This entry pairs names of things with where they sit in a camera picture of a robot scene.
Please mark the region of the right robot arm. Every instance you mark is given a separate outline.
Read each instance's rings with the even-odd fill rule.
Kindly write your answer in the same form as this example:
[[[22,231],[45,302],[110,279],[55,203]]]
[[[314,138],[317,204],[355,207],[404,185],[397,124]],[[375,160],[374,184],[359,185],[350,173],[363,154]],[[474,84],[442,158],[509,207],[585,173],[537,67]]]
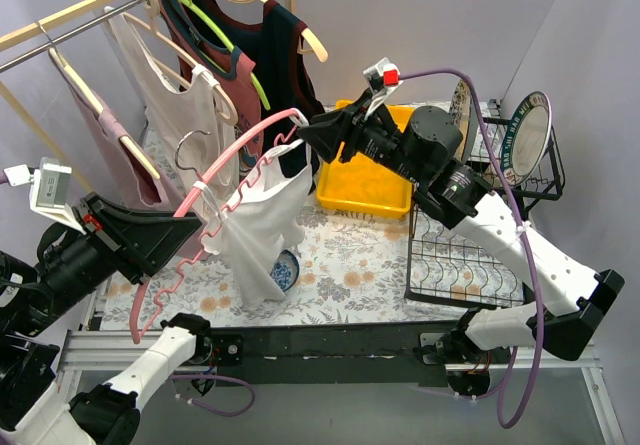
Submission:
[[[413,183],[413,201],[431,219],[471,240],[536,294],[504,309],[471,308],[434,344],[441,363],[475,362],[497,348],[539,346],[575,361],[621,291],[613,270],[597,272],[573,260],[536,230],[476,171],[455,158],[462,134],[447,112],[415,109],[399,129],[384,105],[368,112],[370,92],[341,109],[314,116],[298,136],[325,162],[362,154]]]

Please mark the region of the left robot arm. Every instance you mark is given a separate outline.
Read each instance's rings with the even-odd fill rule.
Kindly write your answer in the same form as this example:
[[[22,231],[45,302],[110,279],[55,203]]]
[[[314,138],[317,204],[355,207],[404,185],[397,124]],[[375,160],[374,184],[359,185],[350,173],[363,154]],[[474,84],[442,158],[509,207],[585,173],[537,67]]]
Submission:
[[[193,212],[142,211],[96,193],[41,238],[30,266],[1,257],[1,437],[11,444],[129,444],[149,399],[182,364],[205,363],[213,351],[207,320],[180,313],[155,343],[119,375],[64,401],[52,363],[60,349],[35,337],[114,273],[141,285],[202,226]]]

